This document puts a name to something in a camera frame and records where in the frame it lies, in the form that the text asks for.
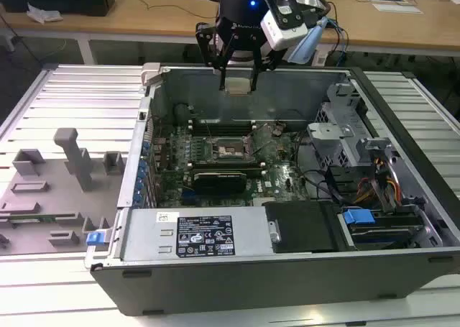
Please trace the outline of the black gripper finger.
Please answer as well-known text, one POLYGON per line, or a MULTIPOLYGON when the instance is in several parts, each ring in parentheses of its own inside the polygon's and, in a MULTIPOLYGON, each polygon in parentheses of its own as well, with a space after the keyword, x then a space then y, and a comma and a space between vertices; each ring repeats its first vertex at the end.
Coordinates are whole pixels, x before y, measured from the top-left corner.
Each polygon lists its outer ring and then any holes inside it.
POLYGON ((195 27, 195 37, 203 62, 206 67, 220 72, 219 90, 223 91, 226 82, 226 68, 234 54, 234 33, 231 33, 226 42, 221 39, 222 47, 217 52, 217 46, 214 44, 214 41, 220 36, 218 28, 211 24, 197 23, 195 27))
POLYGON ((256 91, 259 74, 277 67, 277 51, 268 41, 263 42, 260 36, 251 36, 253 66, 250 78, 250 91, 256 91))

